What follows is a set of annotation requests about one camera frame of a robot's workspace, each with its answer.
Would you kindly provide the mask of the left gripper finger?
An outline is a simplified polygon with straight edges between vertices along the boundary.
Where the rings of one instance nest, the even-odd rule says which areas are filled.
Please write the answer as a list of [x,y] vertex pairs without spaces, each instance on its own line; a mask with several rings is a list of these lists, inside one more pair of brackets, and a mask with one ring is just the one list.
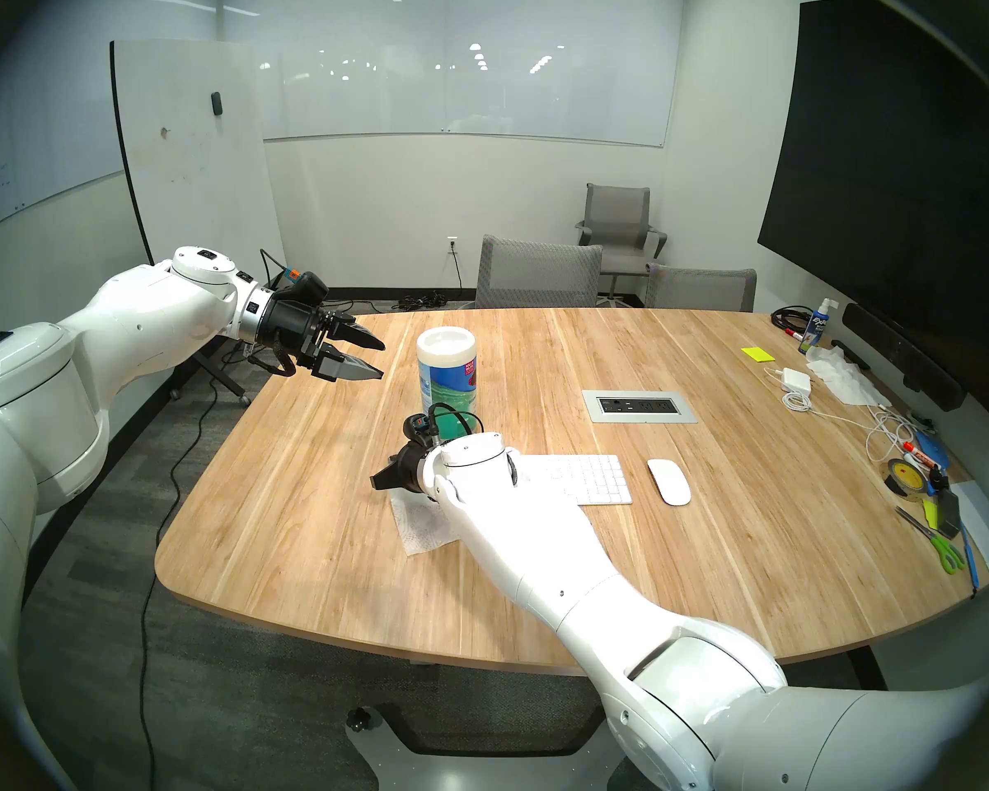
[[347,342],[351,345],[384,351],[385,343],[368,328],[359,324],[354,315],[346,311],[327,312],[327,339]]
[[381,369],[355,356],[347,356],[332,344],[321,344],[317,349],[311,374],[328,382],[381,380],[384,376]]

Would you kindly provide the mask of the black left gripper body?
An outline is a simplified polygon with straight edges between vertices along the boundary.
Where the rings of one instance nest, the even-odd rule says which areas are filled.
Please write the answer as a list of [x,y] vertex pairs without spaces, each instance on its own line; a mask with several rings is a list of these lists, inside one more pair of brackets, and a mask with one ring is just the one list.
[[321,346],[332,320],[331,312],[323,310],[328,293],[328,289],[272,292],[261,315],[255,343],[269,348],[278,364],[271,365],[256,354],[256,366],[281,377],[291,377],[297,367],[304,367],[314,377],[321,377]]

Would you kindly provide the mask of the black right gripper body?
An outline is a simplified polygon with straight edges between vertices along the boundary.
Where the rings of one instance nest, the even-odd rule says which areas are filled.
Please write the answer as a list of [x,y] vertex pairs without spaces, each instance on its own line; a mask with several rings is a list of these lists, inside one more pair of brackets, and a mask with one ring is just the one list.
[[423,484],[425,461],[432,450],[442,445],[441,438],[408,440],[395,456],[391,457],[391,489],[403,489],[433,499]]

